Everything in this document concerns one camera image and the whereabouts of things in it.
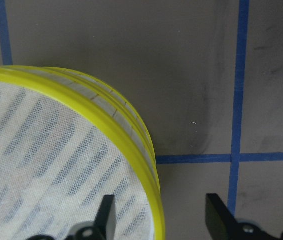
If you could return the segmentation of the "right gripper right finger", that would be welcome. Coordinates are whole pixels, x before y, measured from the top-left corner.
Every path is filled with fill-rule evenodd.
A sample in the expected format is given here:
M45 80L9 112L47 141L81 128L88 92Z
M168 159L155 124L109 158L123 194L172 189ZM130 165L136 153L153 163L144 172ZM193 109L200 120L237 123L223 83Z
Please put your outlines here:
M205 223L213 240L232 240L237 221L216 193L205 196Z

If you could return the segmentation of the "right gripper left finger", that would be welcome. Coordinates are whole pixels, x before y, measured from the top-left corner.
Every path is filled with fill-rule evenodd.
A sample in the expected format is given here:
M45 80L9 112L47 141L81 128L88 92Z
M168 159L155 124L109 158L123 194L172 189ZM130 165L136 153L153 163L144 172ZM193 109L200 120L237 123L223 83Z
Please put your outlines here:
M116 203L114 195L105 195L99 206L94 227L98 240L114 240L117 226Z

